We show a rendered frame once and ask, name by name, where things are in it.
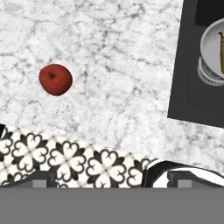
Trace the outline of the grey metal colander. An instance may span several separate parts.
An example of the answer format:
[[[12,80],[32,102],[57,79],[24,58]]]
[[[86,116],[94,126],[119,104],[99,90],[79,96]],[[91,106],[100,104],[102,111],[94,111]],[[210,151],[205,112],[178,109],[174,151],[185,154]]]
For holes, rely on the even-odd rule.
[[[221,36],[224,35],[224,18],[210,24],[200,40],[198,76],[213,87],[224,86],[224,74],[221,72]]]

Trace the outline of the black and white round object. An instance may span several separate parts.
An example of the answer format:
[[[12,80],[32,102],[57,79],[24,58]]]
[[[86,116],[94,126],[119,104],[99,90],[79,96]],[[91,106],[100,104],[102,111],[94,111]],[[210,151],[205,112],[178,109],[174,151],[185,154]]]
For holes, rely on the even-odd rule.
[[[168,188],[167,172],[171,171],[189,171],[199,178],[222,185],[224,188],[224,176],[218,172],[171,161],[161,161],[150,168],[144,169],[141,187]]]

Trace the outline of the dark grey sink basin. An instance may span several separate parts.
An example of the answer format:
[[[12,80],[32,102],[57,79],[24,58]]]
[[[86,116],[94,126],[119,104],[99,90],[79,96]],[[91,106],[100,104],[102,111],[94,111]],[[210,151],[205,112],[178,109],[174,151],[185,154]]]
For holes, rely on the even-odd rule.
[[[224,0],[184,0],[168,116],[224,129],[224,87],[198,76],[200,39],[214,21],[224,18]]]

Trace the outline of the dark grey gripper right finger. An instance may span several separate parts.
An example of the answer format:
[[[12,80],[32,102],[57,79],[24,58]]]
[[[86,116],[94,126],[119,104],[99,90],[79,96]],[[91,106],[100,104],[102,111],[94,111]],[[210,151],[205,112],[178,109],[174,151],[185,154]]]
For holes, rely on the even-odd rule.
[[[223,188],[223,185],[199,178],[190,171],[168,171],[168,188]]]

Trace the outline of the red apple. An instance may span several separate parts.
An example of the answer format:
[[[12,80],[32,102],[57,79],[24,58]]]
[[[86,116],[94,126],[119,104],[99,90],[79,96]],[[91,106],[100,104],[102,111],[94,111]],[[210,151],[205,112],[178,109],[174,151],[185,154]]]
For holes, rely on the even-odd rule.
[[[60,96],[73,84],[69,70],[59,64],[51,64],[39,71],[38,79],[42,88],[50,95]]]

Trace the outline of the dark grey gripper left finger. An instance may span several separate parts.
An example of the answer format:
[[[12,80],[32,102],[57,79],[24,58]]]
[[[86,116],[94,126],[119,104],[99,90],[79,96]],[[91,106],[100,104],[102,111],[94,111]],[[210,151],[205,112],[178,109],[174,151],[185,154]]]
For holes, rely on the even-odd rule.
[[[22,180],[3,185],[3,188],[55,188],[56,173],[54,171],[35,171]]]

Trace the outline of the yellow banana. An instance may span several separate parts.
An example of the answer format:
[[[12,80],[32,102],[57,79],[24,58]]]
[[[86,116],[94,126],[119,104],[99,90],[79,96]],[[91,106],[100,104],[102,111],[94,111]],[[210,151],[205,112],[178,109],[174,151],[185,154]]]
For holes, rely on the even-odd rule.
[[[220,34],[220,70],[224,74],[224,35],[222,31]]]

